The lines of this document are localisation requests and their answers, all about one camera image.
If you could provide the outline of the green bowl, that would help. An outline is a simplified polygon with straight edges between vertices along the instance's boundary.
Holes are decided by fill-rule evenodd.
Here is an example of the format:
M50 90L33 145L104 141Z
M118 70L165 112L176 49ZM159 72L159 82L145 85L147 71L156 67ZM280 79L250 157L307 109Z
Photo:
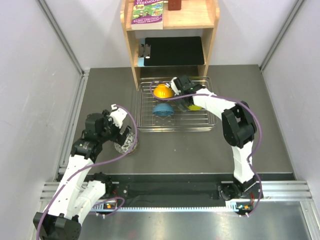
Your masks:
M202 110L202 109L203 109L201 106L197 106L197 105L194 105L194 104L189 105L187 108L188 108L190 111L199 111L199 110Z

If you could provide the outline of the patterned white floral bowl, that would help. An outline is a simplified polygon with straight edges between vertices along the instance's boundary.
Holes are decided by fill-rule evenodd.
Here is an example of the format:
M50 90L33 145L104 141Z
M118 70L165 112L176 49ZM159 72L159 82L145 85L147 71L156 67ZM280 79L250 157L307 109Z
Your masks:
M132 147L131 151L128 153L129 155L132 154L139 145L138 139L134 144L135 137L136 137L136 134L134 132L130 132L122 146L119 145L118 143L114 143L115 150L120 154L125 154Z

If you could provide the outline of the blue bowl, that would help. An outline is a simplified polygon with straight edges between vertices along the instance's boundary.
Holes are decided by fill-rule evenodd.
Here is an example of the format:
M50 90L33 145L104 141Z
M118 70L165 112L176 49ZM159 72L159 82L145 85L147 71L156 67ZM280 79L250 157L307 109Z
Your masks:
M159 103L152 109L152 114L155 116L171 116L174 113L174 108L168 103Z

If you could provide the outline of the orange bowl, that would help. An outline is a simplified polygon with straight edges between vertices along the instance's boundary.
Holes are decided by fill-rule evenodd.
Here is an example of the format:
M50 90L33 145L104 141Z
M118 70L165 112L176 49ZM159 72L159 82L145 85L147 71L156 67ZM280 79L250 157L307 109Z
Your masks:
M157 87L153 90L153 94L161 99L172 98L174 96L173 90L162 83L157 85Z

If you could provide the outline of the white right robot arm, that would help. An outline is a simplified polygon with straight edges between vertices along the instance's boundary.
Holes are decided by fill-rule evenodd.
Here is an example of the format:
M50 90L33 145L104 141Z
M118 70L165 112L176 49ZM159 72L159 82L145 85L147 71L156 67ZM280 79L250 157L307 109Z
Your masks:
M256 183L252 170L252 153L257 126L248 111L245 102L222 99L209 91L205 86L192 81L189 77L175 77L170 87L181 109L191 105L201 107L221 120L222 133L225 141L231 146L234 161L233 182L220 183L218 192L222 199L245 198Z

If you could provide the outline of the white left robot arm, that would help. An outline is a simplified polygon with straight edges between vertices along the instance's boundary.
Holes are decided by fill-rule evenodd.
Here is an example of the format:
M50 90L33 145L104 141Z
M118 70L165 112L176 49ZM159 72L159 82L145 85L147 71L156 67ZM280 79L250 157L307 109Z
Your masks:
M83 222L100 198L109 198L114 191L111 179L97 173L85 189L88 172L99 166L96 162L105 142L123 146L131 127L123 128L130 112L113 104L111 110L91 113L85 120L80 138L71 147L67 168L48 205L36 212L33 224L37 240L77 240Z

